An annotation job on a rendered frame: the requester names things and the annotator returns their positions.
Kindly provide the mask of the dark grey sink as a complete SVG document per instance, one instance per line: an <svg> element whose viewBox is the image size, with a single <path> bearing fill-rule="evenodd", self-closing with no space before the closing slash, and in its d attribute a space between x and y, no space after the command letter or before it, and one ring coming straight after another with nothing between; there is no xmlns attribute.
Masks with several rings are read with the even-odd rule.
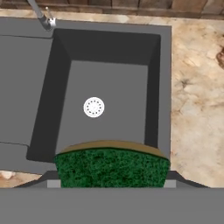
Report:
<svg viewBox="0 0 224 224"><path fill-rule="evenodd" d="M119 140L171 151L172 29L0 17L0 170L43 174L67 146ZM83 104L101 98L90 118Z"/></svg>

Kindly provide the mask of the silver tap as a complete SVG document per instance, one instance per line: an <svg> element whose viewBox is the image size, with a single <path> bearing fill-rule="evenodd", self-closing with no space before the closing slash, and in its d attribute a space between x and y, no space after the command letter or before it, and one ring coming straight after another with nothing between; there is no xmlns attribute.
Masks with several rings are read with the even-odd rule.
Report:
<svg viewBox="0 0 224 224"><path fill-rule="evenodd" d="M29 5L34 10L38 21L41 23L42 27L46 31L50 31L53 27L56 26L56 18L53 17L52 13L50 12L48 7L45 7L46 11L48 12L49 17L47 17L44 12L39 8L35 0L27 0Z"/></svg>

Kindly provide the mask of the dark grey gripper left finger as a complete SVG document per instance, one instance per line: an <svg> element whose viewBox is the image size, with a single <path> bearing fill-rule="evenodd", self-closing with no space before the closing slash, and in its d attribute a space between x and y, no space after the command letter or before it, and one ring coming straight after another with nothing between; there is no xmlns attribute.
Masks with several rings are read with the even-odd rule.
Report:
<svg viewBox="0 0 224 224"><path fill-rule="evenodd" d="M47 171L39 179L27 182L19 186L20 188L61 188L61 182L56 171Z"/></svg>

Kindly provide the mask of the white round sink drain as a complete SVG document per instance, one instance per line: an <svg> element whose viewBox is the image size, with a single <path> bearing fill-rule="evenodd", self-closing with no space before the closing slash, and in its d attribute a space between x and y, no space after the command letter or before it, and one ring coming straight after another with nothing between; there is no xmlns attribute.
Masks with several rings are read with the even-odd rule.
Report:
<svg viewBox="0 0 224 224"><path fill-rule="evenodd" d="M105 105L101 98L90 97L83 104L83 111L90 118L97 118L104 112Z"/></svg>

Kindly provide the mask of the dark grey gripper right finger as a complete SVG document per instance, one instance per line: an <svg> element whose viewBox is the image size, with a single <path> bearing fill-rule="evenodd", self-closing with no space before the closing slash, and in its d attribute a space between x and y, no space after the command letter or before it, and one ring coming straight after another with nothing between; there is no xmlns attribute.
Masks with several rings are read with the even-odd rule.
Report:
<svg viewBox="0 0 224 224"><path fill-rule="evenodd" d="M169 171L164 182L165 188L206 188L205 185L185 179L177 171Z"/></svg>

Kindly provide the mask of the green and yellow sponge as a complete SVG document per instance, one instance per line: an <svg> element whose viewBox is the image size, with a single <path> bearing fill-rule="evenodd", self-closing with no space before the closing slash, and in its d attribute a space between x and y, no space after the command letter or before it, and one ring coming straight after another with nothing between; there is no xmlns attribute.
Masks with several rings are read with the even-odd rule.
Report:
<svg viewBox="0 0 224 224"><path fill-rule="evenodd" d="M140 143L96 141L65 148L54 157L63 187L162 187L170 160Z"/></svg>

